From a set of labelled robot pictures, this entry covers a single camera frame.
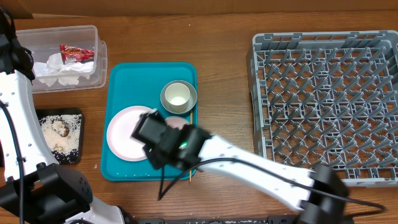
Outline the small white plate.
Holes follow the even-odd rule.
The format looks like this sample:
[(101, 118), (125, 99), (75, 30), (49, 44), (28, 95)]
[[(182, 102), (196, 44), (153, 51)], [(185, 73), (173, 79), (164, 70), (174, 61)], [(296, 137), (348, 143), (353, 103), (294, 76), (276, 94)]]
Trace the small white plate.
[(165, 122), (168, 126), (178, 129), (182, 129), (186, 124), (190, 124), (190, 122), (180, 116), (169, 116), (165, 119)]

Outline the white napkin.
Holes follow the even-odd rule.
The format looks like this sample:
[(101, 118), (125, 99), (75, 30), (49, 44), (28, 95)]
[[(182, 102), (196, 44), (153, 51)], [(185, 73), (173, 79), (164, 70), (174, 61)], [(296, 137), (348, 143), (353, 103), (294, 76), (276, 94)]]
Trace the white napkin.
[(89, 79), (93, 69), (93, 61), (64, 64), (61, 53), (51, 55), (46, 63), (34, 62), (33, 66), (35, 76), (48, 87), (53, 86), (56, 82), (63, 86), (77, 85), (80, 77)]

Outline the grey bowl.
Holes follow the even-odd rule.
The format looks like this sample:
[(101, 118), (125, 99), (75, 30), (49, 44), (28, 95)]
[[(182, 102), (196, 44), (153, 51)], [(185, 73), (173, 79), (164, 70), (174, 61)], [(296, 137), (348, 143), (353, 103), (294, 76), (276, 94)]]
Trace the grey bowl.
[[(165, 99), (165, 91), (166, 91), (167, 87), (168, 87), (169, 85), (173, 84), (173, 83), (183, 83), (183, 84), (185, 84), (185, 85), (188, 87), (188, 89), (190, 90), (190, 99), (189, 99), (189, 101), (188, 101), (188, 106), (186, 107), (185, 111), (183, 111), (183, 112), (179, 112), (179, 113), (178, 113), (178, 112), (175, 112), (175, 111), (170, 107), (170, 105), (167, 103), (167, 101), (166, 101), (166, 99)], [(191, 110), (194, 108), (194, 106), (196, 105), (196, 103), (197, 103), (197, 91), (196, 91), (196, 89), (193, 87), (193, 85), (190, 84), (189, 82), (186, 82), (186, 81), (183, 81), (183, 80), (175, 80), (175, 81), (169, 82), (168, 84), (166, 84), (166, 86), (163, 87), (163, 89), (162, 89), (162, 91), (161, 91), (161, 94), (160, 94), (160, 101), (161, 101), (161, 103), (162, 103), (162, 106), (163, 106), (168, 112), (173, 113), (173, 114), (185, 114), (185, 113), (188, 113), (189, 111), (191, 111)]]

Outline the cream cup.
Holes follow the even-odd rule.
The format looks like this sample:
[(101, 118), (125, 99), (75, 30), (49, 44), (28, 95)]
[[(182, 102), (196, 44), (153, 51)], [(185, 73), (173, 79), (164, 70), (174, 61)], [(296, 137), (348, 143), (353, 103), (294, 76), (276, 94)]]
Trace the cream cup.
[(165, 99), (175, 112), (183, 112), (188, 106), (190, 90), (183, 83), (173, 83), (167, 87)]

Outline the red snack wrapper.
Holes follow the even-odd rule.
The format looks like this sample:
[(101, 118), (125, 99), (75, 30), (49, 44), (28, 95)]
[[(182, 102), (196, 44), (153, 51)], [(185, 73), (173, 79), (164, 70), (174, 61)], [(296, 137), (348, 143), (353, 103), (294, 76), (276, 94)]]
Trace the red snack wrapper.
[(64, 64), (92, 62), (95, 57), (95, 52), (93, 50), (69, 45), (60, 45), (60, 53)]

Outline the large pink plate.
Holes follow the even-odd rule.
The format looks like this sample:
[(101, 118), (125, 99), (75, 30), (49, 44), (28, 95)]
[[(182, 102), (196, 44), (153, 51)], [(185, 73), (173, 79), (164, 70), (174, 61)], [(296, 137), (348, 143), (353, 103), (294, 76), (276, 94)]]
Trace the large pink plate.
[(130, 106), (118, 112), (110, 121), (106, 131), (106, 142), (112, 153), (118, 158), (137, 162), (146, 159), (143, 143), (131, 138), (142, 113), (149, 112), (146, 106)]

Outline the brown food chunk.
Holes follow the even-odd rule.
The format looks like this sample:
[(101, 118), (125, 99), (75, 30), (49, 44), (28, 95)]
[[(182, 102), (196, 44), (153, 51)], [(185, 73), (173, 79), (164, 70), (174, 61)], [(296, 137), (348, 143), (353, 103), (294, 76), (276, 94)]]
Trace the brown food chunk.
[(61, 137), (68, 136), (70, 132), (69, 127), (62, 120), (56, 120), (53, 125), (54, 130), (56, 130), (56, 132), (58, 132)]

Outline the rice food scraps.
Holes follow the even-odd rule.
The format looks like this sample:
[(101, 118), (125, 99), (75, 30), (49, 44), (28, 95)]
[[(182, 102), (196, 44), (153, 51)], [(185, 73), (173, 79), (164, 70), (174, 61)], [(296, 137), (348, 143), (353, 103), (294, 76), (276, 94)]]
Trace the rice food scraps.
[[(61, 137), (53, 123), (62, 120), (69, 127), (69, 134)], [(48, 115), (39, 119), (45, 141), (60, 164), (76, 164), (80, 160), (81, 114)]]

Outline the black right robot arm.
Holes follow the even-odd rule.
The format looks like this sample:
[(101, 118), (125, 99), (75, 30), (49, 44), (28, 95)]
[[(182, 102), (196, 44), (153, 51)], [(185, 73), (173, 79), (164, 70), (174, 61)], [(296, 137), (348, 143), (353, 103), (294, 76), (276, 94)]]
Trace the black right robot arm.
[(240, 149), (192, 125), (182, 129), (147, 120), (132, 136), (144, 143), (152, 166), (174, 166), (184, 174), (200, 169), (244, 182), (300, 214), (297, 223), (344, 223), (348, 188), (328, 167), (315, 171), (286, 166)]

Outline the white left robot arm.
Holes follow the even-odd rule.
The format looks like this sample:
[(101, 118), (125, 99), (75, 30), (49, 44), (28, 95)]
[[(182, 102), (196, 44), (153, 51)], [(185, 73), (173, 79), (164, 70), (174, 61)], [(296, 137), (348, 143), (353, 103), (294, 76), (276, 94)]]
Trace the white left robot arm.
[(21, 223), (127, 223), (120, 207), (96, 198), (80, 171), (52, 155), (34, 108), (32, 66), (16, 35), (1, 35), (1, 207)]

